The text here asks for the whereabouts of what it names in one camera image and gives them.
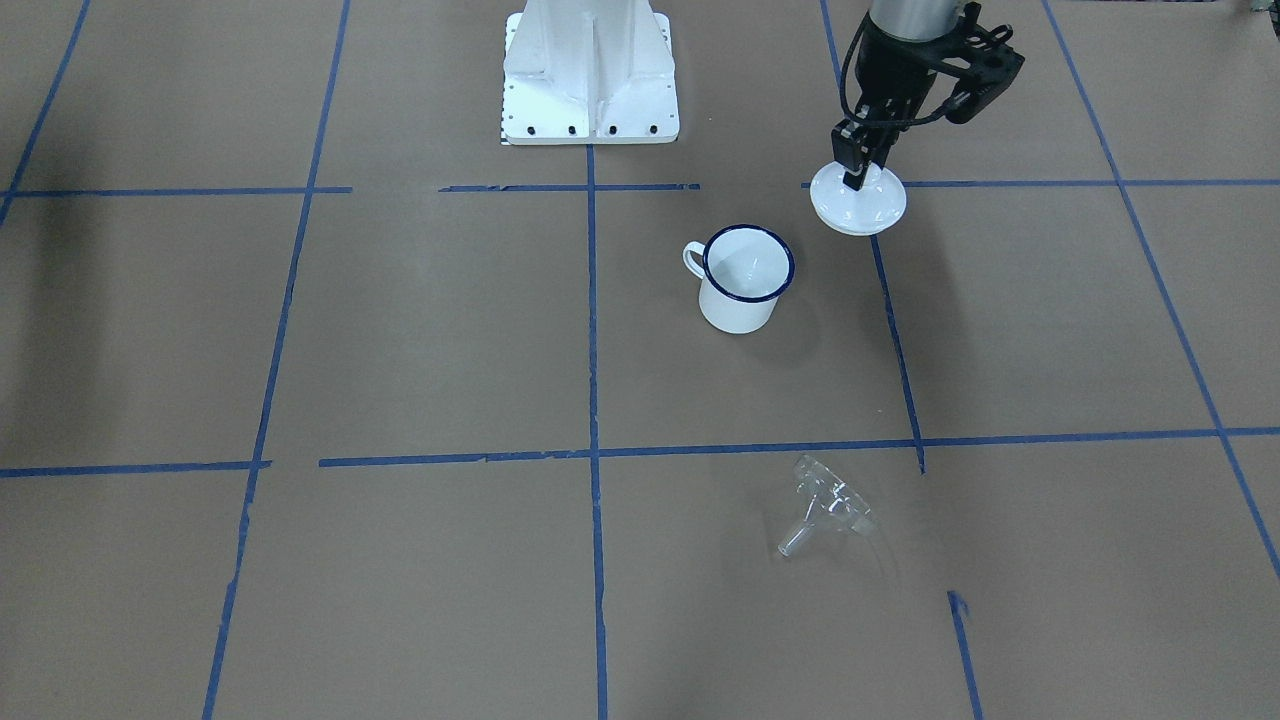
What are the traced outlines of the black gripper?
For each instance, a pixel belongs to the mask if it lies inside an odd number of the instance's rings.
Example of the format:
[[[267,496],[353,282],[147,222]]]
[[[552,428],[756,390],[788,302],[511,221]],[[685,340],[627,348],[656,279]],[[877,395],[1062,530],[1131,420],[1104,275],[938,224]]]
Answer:
[[[923,47],[941,41],[951,31],[946,20],[938,32],[923,38],[890,33],[874,20],[863,20],[850,46],[852,76],[860,88],[850,105],[850,118],[831,132],[835,161],[846,170],[846,187],[859,191],[872,167],[882,169],[899,131],[945,118],[945,101],[928,115],[919,110],[931,91],[936,59]]]

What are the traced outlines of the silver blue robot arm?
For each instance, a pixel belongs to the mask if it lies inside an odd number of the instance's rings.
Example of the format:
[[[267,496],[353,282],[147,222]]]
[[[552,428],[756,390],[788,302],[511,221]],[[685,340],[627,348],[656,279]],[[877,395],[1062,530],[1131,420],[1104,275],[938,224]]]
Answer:
[[[955,1],[873,1],[838,72],[844,119],[832,131],[842,182],[861,190],[872,165],[883,167],[899,133],[941,119],[950,102],[920,118],[941,60],[931,53],[959,20]]]

